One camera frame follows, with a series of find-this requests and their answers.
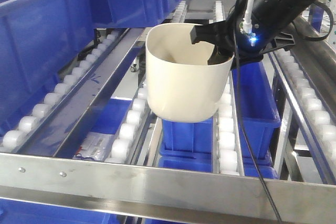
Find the white cable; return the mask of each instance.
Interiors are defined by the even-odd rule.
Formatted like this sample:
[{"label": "white cable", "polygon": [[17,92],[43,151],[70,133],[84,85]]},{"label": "white cable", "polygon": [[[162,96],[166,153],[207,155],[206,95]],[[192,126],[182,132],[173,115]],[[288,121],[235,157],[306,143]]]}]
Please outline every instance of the white cable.
[{"label": "white cable", "polygon": [[248,0],[247,1],[247,7],[246,7],[246,11],[245,11],[245,16],[244,16],[243,30],[247,34],[252,33],[251,16],[252,16],[253,3],[254,3],[254,0]]}]

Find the blue led light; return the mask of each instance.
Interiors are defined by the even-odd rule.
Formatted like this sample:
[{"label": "blue led light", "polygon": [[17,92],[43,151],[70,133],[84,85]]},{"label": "blue led light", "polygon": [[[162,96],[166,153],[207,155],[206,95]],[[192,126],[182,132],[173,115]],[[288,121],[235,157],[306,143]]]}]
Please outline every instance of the blue led light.
[{"label": "blue led light", "polygon": [[258,40],[258,39],[257,39],[256,37],[252,37],[252,38],[250,38],[250,42],[251,42],[251,43],[257,42],[257,40]]}]

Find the robotic arm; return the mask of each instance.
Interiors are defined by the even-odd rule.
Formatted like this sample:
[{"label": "robotic arm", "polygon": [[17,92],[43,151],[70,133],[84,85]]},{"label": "robotic arm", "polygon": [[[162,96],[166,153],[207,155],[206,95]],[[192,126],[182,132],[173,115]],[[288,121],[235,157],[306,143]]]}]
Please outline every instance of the robotic arm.
[{"label": "robotic arm", "polygon": [[206,41],[215,44],[216,52],[208,64],[225,61],[235,50],[233,30],[236,29],[237,47],[241,64],[262,60],[265,53],[295,45],[292,35],[281,31],[315,0],[255,0],[252,11],[253,35],[241,29],[247,0],[238,0],[226,21],[195,26],[192,43]]}]

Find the metal beam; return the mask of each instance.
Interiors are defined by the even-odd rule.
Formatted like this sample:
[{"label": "metal beam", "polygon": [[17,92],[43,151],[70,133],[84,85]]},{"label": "metal beam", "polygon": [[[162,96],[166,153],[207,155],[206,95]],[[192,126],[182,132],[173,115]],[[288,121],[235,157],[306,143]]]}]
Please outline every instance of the metal beam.
[{"label": "metal beam", "polygon": [[[275,219],[256,178],[6,153],[0,163],[0,197],[190,223]],[[336,187],[266,183],[284,221],[334,223]]]}]

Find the black cable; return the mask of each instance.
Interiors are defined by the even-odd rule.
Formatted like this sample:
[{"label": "black cable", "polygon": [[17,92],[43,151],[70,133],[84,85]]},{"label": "black cable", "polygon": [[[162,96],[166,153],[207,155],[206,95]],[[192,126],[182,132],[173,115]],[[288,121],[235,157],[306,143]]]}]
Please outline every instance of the black cable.
[{"label": "black cable", "polygon": [[296,24],[294,22],[294,20],[292,21],[292,24],[294,25],[294,28],[295,28],[295,31],[296,33],[304,40],[307,40],[307,41],[322,41],[322,40],[325,40],[331,33],[332,31],[332,28],[333,28],[333,24],[334,24],[334,17],[333,17],[333,14],[332,14],[332,11],[329,9],[329,7],[327,5],[325,5],[324,3],[321,3],[319,1],[314,1],[314,4],[317,5],[318,7],[321,7],[329,16],[329,19],[330,19],[330,26],[329,26],[329,31],[326,35],[324,36],[321,36],[321,37],[309,37],[309,36],[306,36],[306,35],[303,35],[299,30],[298,28],[296,27]]},{"label": "black cable", "polygon": [[243,116],[241,114],[241,108],[240,108],[240,64],[239,64],[239,53],[238,53],[238,47],[237,47],[237,38],[236,38],[236,24],[237,24],[237,17],[235,18],[234,20],[234,28],[233,28],[233,40],[234,40],[234,45],[235,45],[235,57],[236,57],[236,65],[237,65],[237,103],[236,103],[236,112],[237,112],[237,118],[238,118],[238,121],[240,122],[240,128],[241,128],[241,131],[243,132],[243,135],[244,135],[244,138],[245,138],[245,142],[246,142],[246,145],[247,145],[247,148],[248,148],[248,151],[250,152],[250,155],[252,157],[252,161],[253,161],[253,164],[257,170],[257,173],[258,173],[258,177],[259,177],[259,180],[263,186],[263,189],[267,195],[267,198],[272,206],[272,209],[276,215],[276,218],[278,220],[278,223],[279,224],[282,224],[282,219],[281,219],[281,216],[280,216],[280,213],[277,209],[277,206],[275,205],[275,202],[272,198],[272,195],[270,194],[269,190],[268,190],[268,187],[264,181],[264,178],[261,174],[261,171],[258,167],[258,164],[257,164],[257,161],[256,161],[256,158],[253,154],[253,150],[252,150],[252,147],[250,145],[250,142],[248,140],[248,137],[247,137],[247,134],[246,134],[246,131],[245,131],[245,127],[244,127],[244,123],[243,123]]}]

